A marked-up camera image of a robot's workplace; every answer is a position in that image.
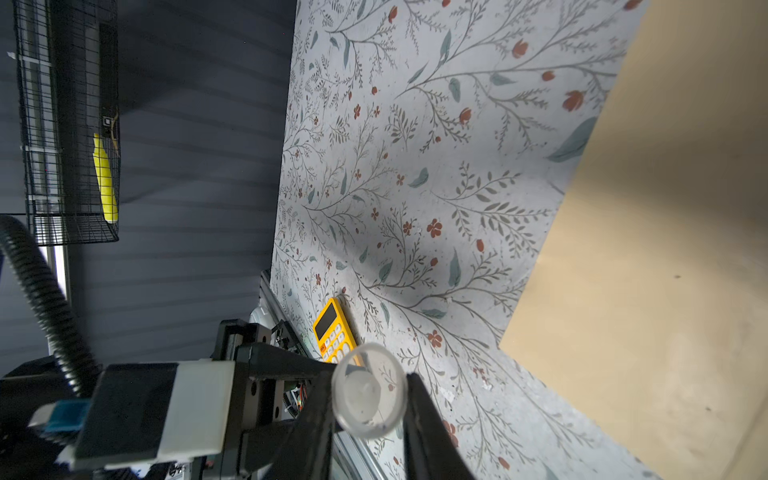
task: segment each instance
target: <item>red flower pattern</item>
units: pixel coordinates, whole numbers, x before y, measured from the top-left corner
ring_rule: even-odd
[[[432,238],[439,237],[441,229],[442,223],[438,222],[436,218],[433,218],[432,223],[427,225],[427,233],[432,235]]]
[[[468,108],[465,108],[462,110],[462,113],[458,114],[458,122],[462,125],[467,123],[470,118],[472,118],[472,110]]]
[[[442,336],[437,333],[437,330],[433,330],[432,333],[427,333],[427,340],[429,340],[432,346],[436,349],[440,348],[442,345]]]
[[[515,58],[520,58],[523,55],[525,55],[525,52],[527,50],[528,50],[528,43],[522,40],[518,40],[515,46],[512,47],[512,56]]]
[[[451,437],[451,443],[453,444],[453,448],[458,448],[458,439],[456,438],[456,425],[453,425],[452,423],[448,423],[445,420],[442,421],[442,424],[445,426],[445,430],[448,431],[448,435]]]
[[[573,90],[569,91],[566,96],[568,98],[563,102],[563,108],[568,111],[578,110],[584,103],[584,92]]]

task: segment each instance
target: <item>black cable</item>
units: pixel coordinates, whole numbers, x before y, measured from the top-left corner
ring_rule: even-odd
[[[24,225],[9,215],[0,215],[1,255],[13,267],[72,391],[78,397],[91,396],[99,373],[91,350],[78,331],[69,303],[37,243]]]

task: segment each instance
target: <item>floral wallpaper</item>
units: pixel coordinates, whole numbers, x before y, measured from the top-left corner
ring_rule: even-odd
[[[478,478],[655,477],[497,347],[646,4],[298,3],[273,288],[317,358],[339,298]]]

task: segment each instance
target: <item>transparent cup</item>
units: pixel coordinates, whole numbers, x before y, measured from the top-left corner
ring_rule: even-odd
[[[382,437],[406,413],[406,374],[397,359],[378,343],[366,343],[349,352],[333,372],[331,383],[333,414],[352,436]]]

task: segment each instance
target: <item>wire mesh basket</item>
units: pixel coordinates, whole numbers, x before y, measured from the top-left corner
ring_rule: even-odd
[[[14,0],[27,223],[41,246],[118,239],[116,0]]]

